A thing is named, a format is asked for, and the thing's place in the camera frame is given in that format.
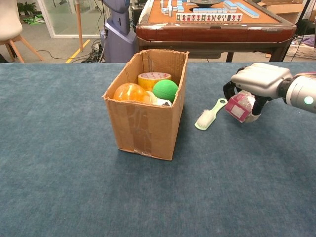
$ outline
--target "yellow tape roll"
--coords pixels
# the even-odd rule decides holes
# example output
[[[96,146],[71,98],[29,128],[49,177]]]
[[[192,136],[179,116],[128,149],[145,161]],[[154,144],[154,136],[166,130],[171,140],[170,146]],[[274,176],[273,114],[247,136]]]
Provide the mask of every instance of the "yellow tape roll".
[[[171,75],[168,73],[159,72],[141,73],[138,75],[138,84],[145,90],[152,91],[154,85],[158,81],[164,79],[171,80]]]

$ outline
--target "chair leg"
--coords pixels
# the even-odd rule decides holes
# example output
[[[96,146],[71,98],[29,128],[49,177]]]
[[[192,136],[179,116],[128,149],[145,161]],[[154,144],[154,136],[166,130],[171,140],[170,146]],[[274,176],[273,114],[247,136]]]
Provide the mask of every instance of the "chair leg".
[[[22,42],[27,48],[29,48],[29,50],[30,50],[33,54],[35,54],[41,61],[44,60],[44,58],[43,58],[39,53],[37,53],[36,50],[35,50],[22,36],[19,36],[19,38],[20,38],[21,42]]]
[[[10,54],[10,57],[11,57],[12,61],[14,61],[14,56],[13,56],[13,54],[12,54],[12,51],[11,51],[11,49],[10,49],[9,44],[8,44],[8,43],[6,43],[6,44],[5,44],[5,47],[6,47],[6,49],[8,50],[8,52],[9,52],[9,54]]]
[[[18,49],[15,47],[15,44],[13,43],[13,41],[11,39],[9,39],[9,44],[11,45],[11,47],[13,48],[14,52],[16,53],[16,56],[18,56],[18,58],[20,59],[21,63],[24,63],[23,58],[21,57]]]

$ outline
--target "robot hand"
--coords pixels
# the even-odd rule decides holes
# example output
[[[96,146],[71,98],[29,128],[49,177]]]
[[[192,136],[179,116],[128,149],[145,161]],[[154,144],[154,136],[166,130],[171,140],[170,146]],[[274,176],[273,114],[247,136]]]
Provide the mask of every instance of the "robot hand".
[[[288,105],[316,113],[316,72],[292,76],[287,68],[254,63],[240,68],[224,85],[227,100],[245,90],[255,96],[252,115],[258,116],[267,101],[283,98]]]

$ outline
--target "gray table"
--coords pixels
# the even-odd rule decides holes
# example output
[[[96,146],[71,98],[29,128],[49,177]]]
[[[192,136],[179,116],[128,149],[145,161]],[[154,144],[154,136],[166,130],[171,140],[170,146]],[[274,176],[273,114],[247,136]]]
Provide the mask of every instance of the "gray table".
[[[244,65],[188,65],[173,161],[117,149],[101,96],[124,64],[0,65],[0,237],[316,236],[315,114],[194,127]]]

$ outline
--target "white bristle brush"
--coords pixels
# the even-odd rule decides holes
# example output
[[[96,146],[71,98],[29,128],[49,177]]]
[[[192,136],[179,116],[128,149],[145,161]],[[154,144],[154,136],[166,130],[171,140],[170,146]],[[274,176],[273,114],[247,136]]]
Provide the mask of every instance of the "white bristle brush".
[[[216,120],[216,114],[221,110],[226,104],[226,99],[218,99],[216,105],[211,110],[204,110],[202,115],[198,118],[195,127],[199,130],[207,130],[208,127]]]

